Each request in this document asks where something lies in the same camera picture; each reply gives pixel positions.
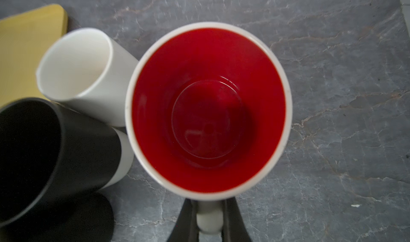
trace mug bottom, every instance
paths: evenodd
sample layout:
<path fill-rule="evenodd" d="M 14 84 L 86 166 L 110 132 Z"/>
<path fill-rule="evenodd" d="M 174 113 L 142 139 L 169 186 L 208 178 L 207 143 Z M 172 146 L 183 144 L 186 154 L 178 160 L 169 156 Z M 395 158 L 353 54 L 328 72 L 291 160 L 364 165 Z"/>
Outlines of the mug bottom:
<path fill-rule="evenodd" d="M 200 80 L 178 95 L 171 127 L 176 141 L 194 157 L 215 159 L 233 151 L 244 131 L 245 111 L 229 81 Z"/>

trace white mug handle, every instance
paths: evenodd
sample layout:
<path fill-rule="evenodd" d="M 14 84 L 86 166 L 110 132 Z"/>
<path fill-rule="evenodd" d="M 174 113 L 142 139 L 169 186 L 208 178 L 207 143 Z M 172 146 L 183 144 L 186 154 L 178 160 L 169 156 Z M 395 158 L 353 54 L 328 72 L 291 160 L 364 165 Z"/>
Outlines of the white mug handle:
<path fill-rule="evenodd" d="M 222 201 L 198 201 L 196 224 L 205 234 L 218 234 L 223 227 Z"/>

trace marble veining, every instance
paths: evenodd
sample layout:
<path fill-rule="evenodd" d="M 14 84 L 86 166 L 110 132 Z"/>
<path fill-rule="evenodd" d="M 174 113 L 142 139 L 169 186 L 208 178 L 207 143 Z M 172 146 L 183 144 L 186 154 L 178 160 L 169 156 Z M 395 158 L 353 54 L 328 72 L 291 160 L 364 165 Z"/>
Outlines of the marble veining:
<path fill-rule="evenodd" d="M 410 241 L 410 41 L 399 0 L 0 0 L 0 17 L 51 3 L 70 29 L 101 29 L 137 58 L 198 21 L 234 24 L 272 49 L 294 120 L 273 171 L 237 197 L 254 242 Z M 113 242 L 165 241 L 183 202 L 137 161 L 104 194 Z"/>

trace mug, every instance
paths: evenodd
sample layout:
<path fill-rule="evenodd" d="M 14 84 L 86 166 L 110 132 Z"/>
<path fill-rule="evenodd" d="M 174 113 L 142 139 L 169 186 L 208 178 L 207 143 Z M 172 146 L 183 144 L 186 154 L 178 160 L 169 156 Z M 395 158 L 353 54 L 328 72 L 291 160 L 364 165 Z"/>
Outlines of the mug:
<path fill-rule="evenodd" d="M 123 132 L 40 99 L 0 109 L 0 228 L 116 183 L 134 154 Z"/>
<path fill-rule="evenodd" d="M 173 30 L 139 61 L 126 128 L 145 170 L 198 201 L 205 233 L 223 225 L 222 202 L 275 166 L 289 137 L 292 99 L 275 55 L 241 28 L 200 22 Z"/>
<path fill-rule="evenodd" d="M 127 85 L 137 63 L 104 32 L 77 29 L 44 54 L 36 72 L 37 86 L 52 101 L 124 127 Z"/>

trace red glaze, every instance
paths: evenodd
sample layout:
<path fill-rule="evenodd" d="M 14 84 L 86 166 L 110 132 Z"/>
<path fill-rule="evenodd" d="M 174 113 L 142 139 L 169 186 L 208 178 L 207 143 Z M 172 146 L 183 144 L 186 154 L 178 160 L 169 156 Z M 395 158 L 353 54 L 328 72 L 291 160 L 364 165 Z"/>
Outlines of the red glaze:
<path fill-rule="evenodd" d="M 252 178 L 282 135 L 285 96 L 269 57 L 222 29 L 162 45 L 143 67 L 132 102 L 136 139 L 167 180 L 221 192 Z"/>

